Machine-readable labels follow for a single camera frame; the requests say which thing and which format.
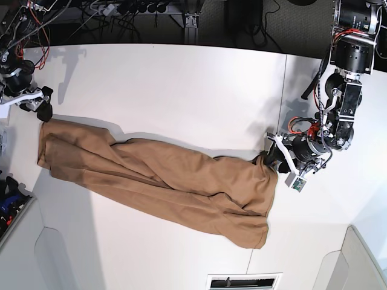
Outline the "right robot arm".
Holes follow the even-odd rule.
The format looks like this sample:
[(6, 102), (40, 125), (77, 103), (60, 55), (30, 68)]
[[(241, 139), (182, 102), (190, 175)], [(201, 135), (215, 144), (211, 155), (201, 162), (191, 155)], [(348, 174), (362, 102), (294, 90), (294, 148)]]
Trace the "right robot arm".
[[(44, 16), (55, 1), (13, 1), (1, 21), (1, 115), (5, 118), (11, 105), (34, 112), (40, 121), (53, 116), (51, 95), (47, 86), (38, 87), (34, 72), (43, 69), (50, 52), (50, 35), (44, 27)], [(24, 49), (35, 44), (42, 50), (38, 61), (25, 58)]]

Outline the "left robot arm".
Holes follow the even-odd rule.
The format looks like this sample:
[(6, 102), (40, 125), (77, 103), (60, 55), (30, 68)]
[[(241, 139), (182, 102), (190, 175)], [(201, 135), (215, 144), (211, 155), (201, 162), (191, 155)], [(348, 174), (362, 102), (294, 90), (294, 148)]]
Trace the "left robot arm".
[(267, 134), (266, 166), (304, 176), (326, 167), (324, 154), (346, 150), (354, 135), (354, 116), (362, 100), (361, 76), (371, 74), (378, 52), (386, 1), (334, 1), (331, 42), (310, 86), (314, 117), (293, 117), (286, 134)]

